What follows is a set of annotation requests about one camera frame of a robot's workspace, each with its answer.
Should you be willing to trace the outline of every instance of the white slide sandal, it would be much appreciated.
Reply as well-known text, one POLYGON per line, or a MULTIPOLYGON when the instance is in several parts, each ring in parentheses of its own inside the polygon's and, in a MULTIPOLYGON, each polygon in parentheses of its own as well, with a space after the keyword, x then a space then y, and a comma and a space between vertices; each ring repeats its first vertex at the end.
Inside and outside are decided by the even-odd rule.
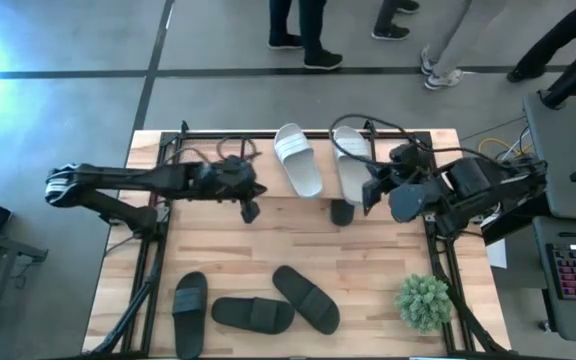
POLYGON ((315 151, 297 124, 286 124, 275 135, 275 154, 286 169, 297 195, 317 198, 324 188, 315 151))
MULTIPOLYGON (((357 130, 348 126, 341 126, 335 129, 333 137, 337 144, 349 153, 370 159, 368 143, 357 130)), ((344 154, 336 146, 335 160, 337 161, 341 192, 344 194, 346 202, 361 206, 363 204, 362 187, 371 178, 366 164, 344 154)))

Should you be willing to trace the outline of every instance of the wooden tabletop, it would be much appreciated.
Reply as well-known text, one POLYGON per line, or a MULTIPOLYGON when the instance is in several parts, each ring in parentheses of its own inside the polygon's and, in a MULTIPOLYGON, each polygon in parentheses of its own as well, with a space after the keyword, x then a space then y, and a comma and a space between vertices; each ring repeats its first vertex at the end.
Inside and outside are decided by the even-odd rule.
MULTIPOLYGON (((458 146, 454 130, 428 130, 434 148, 458 146)), ((127 167, 152 168, 156 163, 162 131, 135 133, 127 167)), ((185 141, 216 159, 215 142, 185 141)), ((268 336, 215 323, 206 317, 203 357, 393 357, 441 356, 446 351, 439 332, 421 335, 409 329, 393 303, 397 289, 410 274, 431 274, 421 220, 398 224, 387 202, 368 217, 358 209, 355 221, 344 228, 329 221, 330 201, 341 198, 332 144, 310 141, 317 154, 324 191, 319 200, 295 198, 272 150, 272 140, 255 140, 264 154, 254 162, 258 182, 268 192, 258 199, 261 215, 253 224, 241 221, 238 204, 177 201, 171 216, 157 314, 150 355, 175 357, 172 300, 181 277, 202 271, 208 278, 209 307, 222 296, 266 297, 281 300, 272 285, 272 273, 290 265, 328 293, 341 312, 341 324, 331 336, 319 334, 299 315, 283 334, 268 336)), ((402 141, 377 140, 377 157, 387 160, 391 148, 402 141)), ((236 143, 224 152, 237 152, 236 143)), ((196 159, 184 153, 183 160, 196 159)), ((461 156, 438 153, 438 165, 461 156)), ((120 199, 135 206, 148 201, 148 193, 122 191, 120 199)), ((113 227, 108 246, 130 236, 123 226, 113 227)), ((495 340, 510 347, 501 307, 483 241, 464 236, 456 253, 466 299, 482 325, 495 340)), ((139 242, 131 241, 104 260, 84 350, 98 345, 125 311, 130 298, 139 242)), ((142 332, 141 309, 134 344, 142 332)), ((461 348, 456 317, 455 340, 461 348)))

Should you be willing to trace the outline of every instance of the gray floor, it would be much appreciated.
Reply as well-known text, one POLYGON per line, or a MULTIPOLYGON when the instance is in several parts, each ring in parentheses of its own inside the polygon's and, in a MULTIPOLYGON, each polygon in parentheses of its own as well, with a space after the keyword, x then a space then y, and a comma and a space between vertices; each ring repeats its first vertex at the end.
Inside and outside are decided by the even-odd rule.
MULTIPOLYGON (((369 36, 378 0, 331 0, 324 43, 343 52, 352 67, 417 66, 425 42, 454 12, 450 1, 421 2, 419 15, 397 17, 412 28, 410 38, 380 43, 369 36)), ((164 3, 0 0, 0 72, 146 70, 164 3)), ((509 0, 463 64, 512 66, 575 6, 576 0, 509 0)), ((299 53, 265 48, 266 12, 265 0, 177 0, 159 68, 299 67, 299 53)), ((576 41, 552 64, 575 56, 576 41)), ((51 76, 64 77, 60 74, 51 76)), ((517 86, 502 73, 468 74, 459 87, 437 93, 422 88, 421 75, 161 78, 143 120, 146 129, 176 129, 181 120, 194 129, 268 129, 289 121, 322 128, 345 113, 363 112, 409 128, 457 128, 468 138, 463 145, 476 147, 490 136, 513 142, 522 121, 469 135, 521 116, 521 96, 547 87, 558 75, 517 86)), ((51 167, 68 162, 123 165, 143 89, 143 78, 0 80, 0 204, 15 213, 8 232, 50 249, 46 263, 28 271, 25 288, 11 284, 6 293, 0 359, 80 350, 108 227, 89 211, 49 207, 44 179, 51 167)), ((490 145, 485 151, 500 149, 490 145)), ((576 343, 535 327, 544 317, 539 293, 507 288, 503 281, 498 287, 515 350, 576 359, 576 343)))

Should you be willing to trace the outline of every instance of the person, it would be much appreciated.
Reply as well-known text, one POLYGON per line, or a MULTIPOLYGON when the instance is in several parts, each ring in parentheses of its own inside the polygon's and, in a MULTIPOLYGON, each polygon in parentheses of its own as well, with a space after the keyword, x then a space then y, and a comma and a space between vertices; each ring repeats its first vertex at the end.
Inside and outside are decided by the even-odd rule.
POLYGON ((419 3, 413 0, 384 0, 377 15, 372 37, 375 40, 398 41, 410 35, 410 29, 392 23, 396 12, 415 14, 419 11, 419 3))
POLYGON ((320 37, 323 28, 326 0, 299 0, 299 27, 301 36, 288 33, 288 14, 292 0, 270 0, 270 38, 273 50, 305 50, 304 67, 316 70, 334 70, 341 66, 343 57, 323 48, 320 37))
POLYGON ((428 78, 424 86, 439 90, 456 86, 463 78, 457 69, 462 56, 479 35, 506 7, 506 0, 462 0, 460 16, 451 31, 424 47, 421 71, 428 78))
MULTIPOLYGON (((508 73, 508 81, 518 83, 542 76, 546 72, 546 64, 552 60, 555 53, 573 39, 576 39, 576 9, 566 15, 524 55, 515 69, 508 73)), ((568 66, 551 89, 573 76, 574 73, 576 73, 576 60, 568 66)))

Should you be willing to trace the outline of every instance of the white sneaker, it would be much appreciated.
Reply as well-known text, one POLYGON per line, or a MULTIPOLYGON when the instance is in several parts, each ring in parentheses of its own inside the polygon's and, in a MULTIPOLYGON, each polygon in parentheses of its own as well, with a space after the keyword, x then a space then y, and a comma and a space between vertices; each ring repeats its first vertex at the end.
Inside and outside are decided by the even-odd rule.
POLYGON ((461 70, 453 70, 447 76, 430 75, 428 76, 428 79, 426 79, 424 86, 428 90, 439 90, 442 88, 453 87, 457 86, 463 77, 464 72, 461 70))
POLYGON ((421 50, 421 72, 424 75, 432 75, 432 68, 435 67, 435 63, 428 58, 429 51, 430 45, 426 45, 426 47, 421 50))

